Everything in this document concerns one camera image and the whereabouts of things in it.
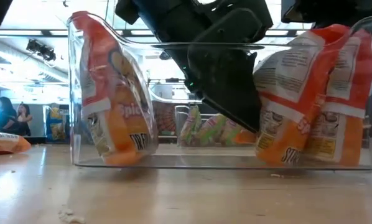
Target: plastic storage bin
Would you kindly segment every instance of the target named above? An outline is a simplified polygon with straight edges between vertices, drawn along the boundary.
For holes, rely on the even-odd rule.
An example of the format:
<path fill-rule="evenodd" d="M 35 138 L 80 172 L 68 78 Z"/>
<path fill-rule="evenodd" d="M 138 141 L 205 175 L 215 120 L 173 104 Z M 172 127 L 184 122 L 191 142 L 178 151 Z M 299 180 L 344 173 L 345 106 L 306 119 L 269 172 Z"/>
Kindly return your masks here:
<path fill-rule="evenodd" d="M 306 44 L 306 43 L 299 43 L 299 44 L 292 44 L 292 45 L 271 45 L 271 44 L 196 44 L 196 43 L 174 43 L 174 44 L 140 44 L 131 42 L 125 38 L 122 38 L 118 35 L 109 25 L 100 17 L 93 15 L 93 14 L 83 14 L 82 16 L 73 16 L 70 18 L 68 22 L 68 31 L 69 31 L 69 52 L 70 52 L 70 126 L 72 127 L 72 141 L 71 141 L 71 155 L 72 155 L 72 162 L 76 166 L 87 166 L 87 167 L 145 167 L 145 168 L 165 168 L 165 169 L 176 169 L 176 168 L 184 168 L 184 169 L 331 169 L 331 170 L 345 170 L 345 169 L 354 169 L 354 170 L 372 170 L 372 80 L 369 80 L 371 83 L 369 89 L 370 93 L 366 97 L 367 100 L 365 101 L 365 110 L 360 110 L 360 113 L 363 111 L 363 116 L 359 118 L 359 122 L 361 122 L 361 126 L 358 126 L 357 129 L 362 129 L 361 132 L 363 133 L 361 139 L 361 144 L 358 144 L 358 158 L 355 164 L 348 164 L 340 162 L 343 156 L 350 156 L 350 151 L 345 151 L 345 149 L 341 151 L 337 151 L 335 144 L 340 144 L 345 140 L 345 135 L 341 130 L 340 136 L 335 137 L 333 132 L 339 131 L 342 125 L 332 124 L 337 120 L 336 114 L 333 113 L 319 113 L 319 116 L 322 116 L 325 119 L 325 122 L 330 123 L 328 126 L 323 126 L 323 128 L 319 129 L 319 134 L 327 134 L 335 138 L 335 141 L 324 139 L 315 141 L 315 143 L 310 142 L 310 150 L 315 151 L 315 146 L 322 147 L 322 152 L 325 151 L 336 151 L 333 152 L 333 157 L 329 157 L 324 160 L 318 159 L 311 159 L 311 157 L 305 155 L 305 150 L 302 150 L 300 153 L 300 158 L 298 162 L 293 163 L 284 163 L 284 164 L 276 164 L 272 162 L 268 162 L 262 160 L 257 157 L 257 152 L 261 153 L 256 150 L 256 146 L 249 146 L 249 147 L 178 147 L 175 144 L 160 144 L 158 145 L 157 150 L 152 154 L 145 154 L 140 160 L 128 164 L 128 165 L 121 165 L 121 166 L 112 166 L 105 163 L 101 155 L 96 150 L 96 146 L 93 142 L 93 136 L 91 135 L 91 131 L 88 127 L 87 118 L 83 117 L 82 111 L 85 107 L 82 105 L 82 99 L 85 95 L 90 94 L 83 91 L 81 86 L 85 84 L 82 80 L 85 79 L 83 76 L 87 76 L 88 72 L 85 72 L 85 67 L 90 63 L 90 60 L 83 61 L 81 59 L 82 52 L 86 50 L 91 50 L 93 45 L 86 44 L 84 32 L 79 29 L 79 26 L 75 25 L 77 21 L 81 21 L 88 17 L 94 21 L 97 21 L 101 24 L 105 30 L 107 30 L 118 42 L 118 47 L 120 47 L 124 52 L 130 55 L 135 61 L 137 61 L 138 55 L 160 55 L 162 52 L 166 50 L 179 50 L 179 51 L 187 51 L 187 49 L 193 45 L 194 48 L 223 48 L 223 49 L 237 49 L 237 50 L 244 50 L 246 54 L 251 54 L 253 52 L 257 53 L 256 62 L 262 60 L 268 60 L 267 56 L 271 55 L 275 52 L 286 52 L 286 50 L 290 49 L 300 49 L 301 51 L 318 51 L 320 49 L 324 49 L 328 47 L 327 45 L 315 45 L 315 44 Z M 340 43 L 344 41 L 342 46 L 346 46 L 346 42 L 350 40 L 350 37 L 354 37 L 358 33 L 364 33 L 365 35 L 368 34 L 370 37 L 370 47 L 368 49 L 372 50 L 372 17 L 368 17 L 366 19 L 361 20 L 360 22 L 356 23 L 343 37 L 339 38 L 339 40 L 335 41 L 334 43 Z M 356 59 L 350 59 L 348 56 L 343 56 L 343 60 L 337 60 L 337 66 L 351 66 L 354 68 Z M 371 65 L 368 67 L 368 70 L 372 67 L 372 57 L 365 61 L 367 65 Z M 259 69 L 259 63 L 255 63 L 255 70 Z M 354 74 L 350 73 L 349 75 L 346 74 L 346 77 L 353 77 Z M 359 91 L 359 88 L 353 87 L 352 83 L 349 79 L 344 80 L 347 85 L 339 83 L 337 86 L 340 89 L 351 88 L 349 91 Z M 243 103 L 243 101 L 248 99 L 235 99 L 238 100 L 239 103 Z M 191 103 L 199 103 L 198 100 L 190 100 Z M 188 113 L 188 108 L 183 111 L 179 106 L 175 110 L 176 115 L 176 123 L 184 123 L 185 118 L 182 117 L 185 113 Z M 312 122 L 310 129 L 305 129 L 309 135 L 312 131 L 315 130 L 314 123 Z"/>

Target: ceiling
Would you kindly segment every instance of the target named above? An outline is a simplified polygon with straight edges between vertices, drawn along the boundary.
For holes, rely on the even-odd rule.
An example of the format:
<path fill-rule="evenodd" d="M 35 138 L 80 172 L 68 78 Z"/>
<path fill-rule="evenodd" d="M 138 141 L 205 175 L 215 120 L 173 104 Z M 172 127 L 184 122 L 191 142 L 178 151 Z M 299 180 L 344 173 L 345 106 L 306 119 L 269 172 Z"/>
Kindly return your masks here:
<path fill-rule="evenodd" d="M 304 30 L 310 27 L 310 24 L 281 23 L 281 0 L 266 0 L 266 2 L 274 22 L 271 28 L 272 31 L 269 31 L 267 34 L 273 34 L 276 37 L 265 37 L 260 43 L 285 44 L 291 38 L 279 37 L 287 34 L 287 31 L 284 30 Z M 122 32 L 121 30 L 140 30 L 139 33 L 150 33 L 140 19 L 135 24 L 130 25 L 115 16 L 115 5 L 116 0 L 13 0 L 0 27 L 0 43 L 8 46 L 10 48 L 9 50 L 15 50 L 24 54 L 24 57 L 22 60 L 17 61 L 18 64 L 12 63 L 11 65 L 0 66 L 0 88 L 25 91 L 26 88 L 34 88 L 32 85 L 27 84 L 27 82 L 36 82 L 37 80 L 40 83 L 40 87 L 46 83 L 46 89 L 51 91 L 52 88 L 48 88 L 47 85 L 56 85 L 56 82 L 63 83 L 65 81 L 60 79 L 60 76 L 67 73 L 68 67 L 66 23 L 73 12 L 92 12 L 105 18 L 120 33 Z M 157 42 L 157 39 L 148 35 L 134 35 L 128 38 L 136 42 Z M 54 48 L 57 59 L 54 62 L 49 62 L 48 65 L 44 65 L 40 57 L 30 54 L 26 50 L 30 39 L 36 39 Z M 37 62 L 38 67 L 25 66 L 34 65 L 34 62 Z"/>

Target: wooden table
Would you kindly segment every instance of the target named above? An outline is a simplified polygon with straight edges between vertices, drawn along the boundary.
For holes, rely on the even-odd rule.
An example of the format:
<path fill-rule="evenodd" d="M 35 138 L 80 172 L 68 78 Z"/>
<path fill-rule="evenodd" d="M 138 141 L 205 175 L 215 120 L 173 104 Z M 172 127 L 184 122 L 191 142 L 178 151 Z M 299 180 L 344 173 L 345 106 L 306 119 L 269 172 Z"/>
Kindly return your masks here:
<path fill-rule="evenodd" d="M 372 223 L 372 173 L 276 172 L 79 168 L 39 146 L 0 156 L 0 224 Z"/>

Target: woman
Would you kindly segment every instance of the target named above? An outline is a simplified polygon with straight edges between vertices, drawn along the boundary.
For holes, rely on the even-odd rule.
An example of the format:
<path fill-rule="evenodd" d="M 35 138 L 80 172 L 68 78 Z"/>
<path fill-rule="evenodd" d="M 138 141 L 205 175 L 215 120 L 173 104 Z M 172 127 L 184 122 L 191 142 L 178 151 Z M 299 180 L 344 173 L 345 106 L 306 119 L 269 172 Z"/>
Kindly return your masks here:
<path fill-rule="evenodd" d="M 7 97 L 0 97 L 0 131 L 11 133 L 11 130 L 19 128 L 16 122 L 16 111 L 12 102 Z"/>
<path fill-rule="evenodd" d="M 22 126 L 22 130 L 25 131 L 26 136 L 31 136 L 30 124 L 32 116 L 30 114 L 30 107 L 25 103 L 21 103 L 17 108 L 17 120 Z"/>

